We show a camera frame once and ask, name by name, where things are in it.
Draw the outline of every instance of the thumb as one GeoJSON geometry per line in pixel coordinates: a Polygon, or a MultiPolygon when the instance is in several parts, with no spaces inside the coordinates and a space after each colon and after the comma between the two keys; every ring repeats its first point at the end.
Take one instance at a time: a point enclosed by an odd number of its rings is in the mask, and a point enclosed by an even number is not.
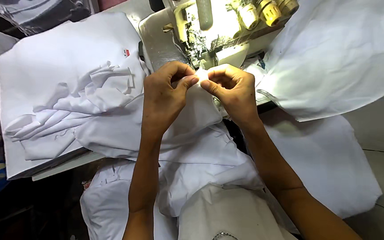
{"type": "Polygon", "coordinates": [[[198,77],[196,75],[186,76],[179,80],[179,83],[176,86],[176,91],[186,94],[186,91],[193,85],[198,82],[198,77]]]}
{"type": "Polygon", "coordinates": [[[201,87],[207,92],[209,92],[211,95],[216,96],[218,99],[220,99],[223,95],[223,87],[219,86],[213,81],[204,80],[201,82],[201,87]]]}

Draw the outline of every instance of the metal plate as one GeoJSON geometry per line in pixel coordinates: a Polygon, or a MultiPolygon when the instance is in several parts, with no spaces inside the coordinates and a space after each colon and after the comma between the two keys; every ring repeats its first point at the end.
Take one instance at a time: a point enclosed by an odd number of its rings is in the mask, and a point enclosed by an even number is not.
{"type": "Polygon", "coordinates": [[[169,11],[169,8],[165,8],[151,14],[139,23],[139,34],[152,70],[157,70],[164,63],[170,61],[189,64],[186,56],[174,44],[177,39],[173,37],[173,31],[163,32],[163,26],[171,23],[169,11]]]}

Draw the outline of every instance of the metal chain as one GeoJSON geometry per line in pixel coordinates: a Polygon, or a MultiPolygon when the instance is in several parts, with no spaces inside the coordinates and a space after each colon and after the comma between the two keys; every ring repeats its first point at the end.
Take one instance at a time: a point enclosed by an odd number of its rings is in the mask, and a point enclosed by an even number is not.
{"type": "Polygon", "coordinates": [[[217,233],[216,236],[214,236],[212,240],[218,240],[222,236],[229,236],[229,237],[232,237],[235,240],[239,240],[238,238],[232,236],[231,234],[229,234],[227,232],[219,232],[219,233],[217,233]]]}

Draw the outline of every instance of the sewing machine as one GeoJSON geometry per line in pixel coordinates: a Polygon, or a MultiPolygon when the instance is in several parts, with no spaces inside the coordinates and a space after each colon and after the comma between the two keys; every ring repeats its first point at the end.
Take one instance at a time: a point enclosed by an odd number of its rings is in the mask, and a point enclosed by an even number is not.
{"type": "Polygon", "coordinates": [[[296,0],[163,0],[140,25],[152,68],[178,60],[195,69],[264,51],[299,8],[296,0]]]}

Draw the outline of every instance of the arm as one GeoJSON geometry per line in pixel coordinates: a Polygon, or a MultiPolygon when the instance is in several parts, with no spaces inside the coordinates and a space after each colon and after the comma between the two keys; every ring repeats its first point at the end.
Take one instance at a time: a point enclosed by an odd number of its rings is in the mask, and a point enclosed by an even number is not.
{"type": "Polygon", "coordinates": [[[123,240],[154,238],[154,204],[158,192],[161,140],[186,103],[186,91],[198,79],[187,64],[169,62],[144,80],[142,136],[128,192],[128,220],[123,240]],[[183,76],[175,89],[170,85],[183,76]]]}
{"type": "Polygon", "coordinates": [[[269,138],[256,107],[254,76],[224,64],[209,69],[201,87],[216,96],[242,129],[260,177],[307,240],[361,239],[314,199],[269,138]]]}

